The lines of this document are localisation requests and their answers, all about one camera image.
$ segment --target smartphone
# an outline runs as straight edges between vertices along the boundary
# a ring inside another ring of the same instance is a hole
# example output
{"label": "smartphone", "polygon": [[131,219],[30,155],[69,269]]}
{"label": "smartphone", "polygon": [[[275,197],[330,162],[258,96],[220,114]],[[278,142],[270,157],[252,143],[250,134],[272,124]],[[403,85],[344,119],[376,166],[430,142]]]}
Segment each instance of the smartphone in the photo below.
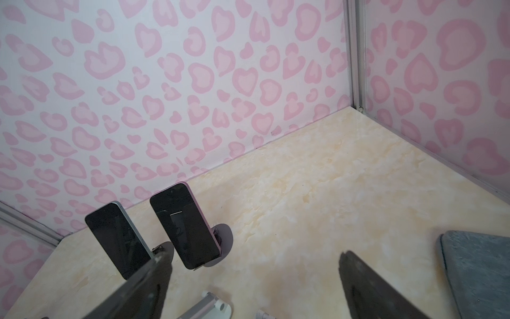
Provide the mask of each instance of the smartphone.
{"label": "smartphone", "polygon": [[85,216],[85,223],[126,280],[154,257],[117,201]]}
{"label": "smartphone", "polygon": [[188,184],[177,183],[150,198],[150,205],[187,269],[218,258],[221,248]]}

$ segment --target gray cloth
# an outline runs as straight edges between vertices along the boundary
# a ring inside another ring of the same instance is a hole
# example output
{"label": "gray cloth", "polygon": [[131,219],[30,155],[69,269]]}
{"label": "gray cloth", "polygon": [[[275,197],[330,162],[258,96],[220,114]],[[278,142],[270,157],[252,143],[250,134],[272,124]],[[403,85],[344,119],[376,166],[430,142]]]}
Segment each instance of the gray cloth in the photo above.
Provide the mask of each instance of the gray cloth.
{"label": "gray cloth", "polygon": [[448,231],[438,249],[462,319],[510,318],[510,238]]}

